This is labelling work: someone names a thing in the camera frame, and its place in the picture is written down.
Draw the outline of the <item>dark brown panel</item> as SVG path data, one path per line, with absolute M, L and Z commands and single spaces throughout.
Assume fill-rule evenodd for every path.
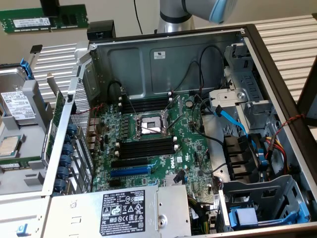
M 317 56 L 297 102 L 297 108 L 304 115 L 308 126 L 317 127 Z

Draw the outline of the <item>grey parts rack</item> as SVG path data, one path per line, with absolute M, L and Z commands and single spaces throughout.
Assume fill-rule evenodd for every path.
M 0 104 L 0 142 L 4 137 L 21 135 L 16 158 L 28 159 L 30 168 L 4 171 L 0 168 L 0 196 L 37 192 L 42 190 L 48 163 L 45 160 L 45 147 L 53 118 L 53 111 L 40 93 L 38 82 L 27 80 L 22 88 L 32 106 L 36 123 L 20 126 L 12 116 L 6 116 Z

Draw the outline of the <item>long black expansion slot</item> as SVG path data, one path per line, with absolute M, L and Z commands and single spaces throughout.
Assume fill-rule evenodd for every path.
M 147 158 L 135 158 L 126 160 L 117 160 L 111 162 L 111 168 L 125 168 L 125 167 L 136 167 L 148 165 L 149 161 Z

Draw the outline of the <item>blue push button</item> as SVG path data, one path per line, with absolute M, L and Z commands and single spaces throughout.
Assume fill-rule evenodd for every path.
M 29 235 L 27 232 L 27 228 L 28 228 L 27 223 L 19 225 L 17 230 L 16 230 L 17 237 L 19 237 L 19 238 L 27 237 Z

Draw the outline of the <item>grey metal drive cage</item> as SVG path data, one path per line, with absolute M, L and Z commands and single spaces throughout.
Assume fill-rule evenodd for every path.
M 264 129 L 270 115 L 275 111 L 271 101 L 240 103 L 236 106 L 238 118 L 247 132 Z

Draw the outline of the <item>black plastic fan shroud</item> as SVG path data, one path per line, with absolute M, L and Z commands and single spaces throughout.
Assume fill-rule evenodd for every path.
M 223 152 L 231 180 L 246 184 L 259 181 L 259 171 L 245 135 L 225 135 Z

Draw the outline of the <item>green Dell motherboard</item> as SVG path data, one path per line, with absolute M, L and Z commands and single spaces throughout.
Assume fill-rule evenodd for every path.
M 174 154 L 146 157 L 151 167 L 150 174 L 110 177 L 110 171 L 126 169 L 111 168 L 111 162 L 119 158 L 120 142 L 138 141 L 132 138 L 133 111 L 123 111 L 123 105 L 129 105 L 125 98 L 119 98 L 116 104 L 107 105 L 96 113 L 91 120 L 91 129 L 96 132 L 96 143 L 92 156 L 95 163 L 93 178 L 94 192 L 120 188 L 132 188 L 146 185 L 164 186 L 164 178 L 184 170 L 185 184 L 188 192 L 198 199 L 212 192 L 212 167 L 209 162 L 210 150 L 208 140 L 204 137 L 204 125 L 201 115 L 205 112 L 206 99 L 193 93 L 180 94 L 183 102 L 183 116 L 171 128 L 174 141 Z M 193 102 L 191 109 L 185 106 L 187 100 Z M 168 109 L 170 123 L 178 116 L 178 106 Z M 108 181 L 121 180 L 121 187 L 109 187 Z

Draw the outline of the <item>silver CPU chip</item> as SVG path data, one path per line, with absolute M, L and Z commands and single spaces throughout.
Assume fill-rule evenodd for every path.
M 21 135 L 4 137 L 0 142 L 0 158 L 16 158 Z

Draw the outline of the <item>silver chipset heatsink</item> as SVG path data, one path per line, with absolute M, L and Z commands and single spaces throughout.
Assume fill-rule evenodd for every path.
M 177 185 L 184 185 L 185 180 L 179 179 L 179 182 L 176 182 L 178 174 L 169 174 L 166 175 L 164 178 L 164 186 L 177 186 Z

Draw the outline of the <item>blue disk caddy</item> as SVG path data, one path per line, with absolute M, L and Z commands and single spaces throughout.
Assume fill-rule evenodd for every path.
M 228 214 L 230 227 L 234 230 L 245 230 L 255 228 L 267 228 L 282 225 L 302 224 L 310 221 L 310 214 L 304 202 L 299 204 L 297 211 L 286 212 L 282 218 L 259 221 L 255 208 L 232 209 Z

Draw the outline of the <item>silver hard disk white label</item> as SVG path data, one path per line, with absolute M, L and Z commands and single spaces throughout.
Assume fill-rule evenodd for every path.
M 0 66 L 0 104 L 5 115 L 14 117 L 20 126 L 36 123 L 34 110 L 22 92 L 27 80 L 27 73 L 21 66 Z

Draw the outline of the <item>black RAM slot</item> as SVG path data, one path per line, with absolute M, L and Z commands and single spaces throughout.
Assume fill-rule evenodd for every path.
M 157 148 L 157 147 L 167 147 L 167 148 L 174 148 L 174 145 L 171 146 L 171 145 L 142 145 L 142 146 L 127 146 L 127 147 L 123 147 L 123 148 L 120 148 L 121 150 L 123 149 L 142 149 L 142 148 Z
M 120 159 L 133 159 L 133 158 L 143 158 L 143 157 L 151 157 L 151 156 L 160 156 L 160 155 L 168 155 L 174 154 L 174 149 L 155 149 L 155 150 L 130 150 L 130 151 L 121 151 L 119 152 Z
M 167 104 L 145 104 L 145 105 L 133 105 L 135 111 L 156 111 L 156 110 L 163 110 Z M 133 108 L 130 105 L 123 105 L 123 111 L 132 111 Z
M 167 138 L 157 138 L 151 140 L 140 140 L 140 141 L 133 141 L 133 142 L 120 142 L 120 148 L 127 147 L 127 146 L 142 146 L 142 145 L 171 145 L 173 146 L 175 143 L 172 137 Z
M 174 154 L 173 145 L 136 145 L 123 147 L 120 149 L 120 156 L 129 156 L 129 155 L 165 155 L 165 154 Z
M 130 99 L 132 104 L 168 104 L 169 98 L 158 97 L 158 98 L 147 98 L 147 99 Z
M 151 107 L 151 106 L 166 106 L 168 105 L 168 100 L 154 100 L 154 101 L 132 101 L 134 107 Z

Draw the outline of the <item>black box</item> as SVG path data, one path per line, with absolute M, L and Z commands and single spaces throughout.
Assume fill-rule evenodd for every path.
M 90 22 L 87 28 L 87 38 L 90 42 L 116 38 L 114 21 Z

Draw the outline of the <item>thin metal locking lever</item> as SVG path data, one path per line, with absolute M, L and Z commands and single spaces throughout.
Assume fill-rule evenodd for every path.
M 183 115 L 182 114 L 180 114 L 168 127 L 167 127 L 167 131 L 169 130 L 169 129 L 171 129 L 180 119 L 181 119 L 181 117 L 182 117 Z
M 136 120 L 136 119 L 137 119 L 137 113 L 136 113 L 136 111 L 135 111 L 135 109 L 134 109 L 134 107 L 133 107 L 133 105 L 132 105 L 132 102 L 131 102 L 130 99 L 129 99 L 129 96 L 127 95 L 127 92 L 126 92 L 126 91 L 123 91 L 122 94 L 125 95 L 126 99 L 128 100 L 129 105 L 131 106 L 131 108 L 132 108 L 132 110 L 133 110 L 133 112 L 134 112 L 134 120 Z

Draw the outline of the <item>green RAM stick white label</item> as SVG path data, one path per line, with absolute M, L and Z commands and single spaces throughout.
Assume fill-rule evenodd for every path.
M 21 170 L 30 168 L 28 159 L 0 160 L 0 168 L 4 171 Z
M 45 16 L 42 8 L 0 10 L 0 24 L 7 34 L 72 30 L 89 25 L 83 4 L 62 5 L 58 16 Z

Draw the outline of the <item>open grey PC case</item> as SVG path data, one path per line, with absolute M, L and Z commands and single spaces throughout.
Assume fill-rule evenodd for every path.
M 247 132 L 237 112 L 232 117 L 218 105 L 215 115 L 210 104 L 211 91 L 233 85 L 224 73 L 228 66 L 224 52 L 237 43 L 248 47 L 263 100 L 271 101 L 275 108 L 264 129 Z M 183 185 L 191 236 L 182 238 L 317 238 L 317 144 L 253 25 L 43 47 L 31 56 L 25 60 L 44 101 L 54 111 L 56 96 L 47 83 L 47 74 L 52 73 L 65 104 L 42 190 L 0 196 L 0 238 L 19 238 L 16 230 L 25 223 L 29 235 L 21 238 L 43 238 L 54 197 L 94 192 L 92 152 L 97 136 L 91 120 L 101 108 L 126 99 L 123 91 L 132 100 L 193 93 L 207 101 L 201 119 L 210 150 L 212 192 L 198 199 Z M 74 152 L 66 189 L 57 193 L 53 185 L 69 123 L 77 126 L 77 134 L 71 137 Z M 216 231 L 219 190 L 232 181 L 223 152 L 228 134 L 247 137 L 259 171 L 258 182 L 285 175 L 296 181 L 311 216 L 308 223 Z

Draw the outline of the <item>silver CPU socket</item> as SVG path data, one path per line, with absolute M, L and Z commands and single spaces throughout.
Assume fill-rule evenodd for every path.
M 170 116 L 168 110 L 135 114 L 132 117 L 134 140 L 166 138 L 169 132 Z

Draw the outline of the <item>grey power supply black label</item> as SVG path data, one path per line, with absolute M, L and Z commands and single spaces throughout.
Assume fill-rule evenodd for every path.
M 189 236 L 185 186 L 152 185 L 54 197 L 43 238 Z

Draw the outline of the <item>green graphics card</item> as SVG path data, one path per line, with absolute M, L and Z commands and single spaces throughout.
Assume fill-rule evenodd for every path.
M 52 73 L 47 74 L 47 83 L 50 86 L 54 95 L 56 96 L 55 107 L 53 111 L 53 118 L 50 123 L 48 136 L 47 136 L 47 143 L 46 143 L 45 153 L 44 153 L 45 160 L 48 163 L 52 154 L 53 145 L 54 145 L 55 137 L 57 134 L 57 129 L 59 126 L 61 114 L 65 104 L 65 98 L 59 86 L 57 85 Z

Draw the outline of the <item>silver metal bracket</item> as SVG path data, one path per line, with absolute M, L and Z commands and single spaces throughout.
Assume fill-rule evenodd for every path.
M 237 112 L 236 105 L 248 102 L 247 93 L 243 89 L 213 90 L 209 93 L 209 99 L 215 115 L 217 115 L 216 108 L 220 105 L 222 109 L 232 117 L 234 117 Z

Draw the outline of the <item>grey optical drive cage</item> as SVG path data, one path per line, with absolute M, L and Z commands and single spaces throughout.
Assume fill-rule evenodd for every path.
M 224 56 L 228 63 L 224 73 L 227 81 L 231 80 L 233 83 L 230 88 L 243 89 L 247 94 L 248 101 L 259 102 L 263 100 L 253 74 L 254 61 L 248 47 L 244 43 L 232 44 L 225 48 Z

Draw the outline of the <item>blue expansion slot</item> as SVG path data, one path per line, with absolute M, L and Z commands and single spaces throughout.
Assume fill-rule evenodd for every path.
M 132 167 L 126 169 L 112 170 L 110 171 L 110 177 L 125 177 L 125 176 L 134 176 L 134 175 L 143 175 L 150 174 L 151 167 L 141 166 L 141 167 Z

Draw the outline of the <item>blue disk latch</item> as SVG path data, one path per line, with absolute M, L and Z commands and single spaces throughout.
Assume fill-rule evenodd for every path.
M 20 66 L 25 70 L 25 73 L 27 75 L 27 79 L 28 80 L 34 80 L 34 75 L 32 72 L 32 69 L 28 63 L 28 61 L 26 61 L 24 58 L 21 60 L 20 62 Z

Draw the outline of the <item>grey metal disk bay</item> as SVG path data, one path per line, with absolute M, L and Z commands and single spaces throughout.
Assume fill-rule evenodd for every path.
M 218 233 L 234 231 L 228 216 L 232 209 L 255 208 L 257 219 L 266 221 L 282 218 L 286 212 L 297 211 L 301 202 L 304 202 L 303 196 L 290 175 L 250 184 L 226 182 L 219 190 L 219 214 L 215 228 Z

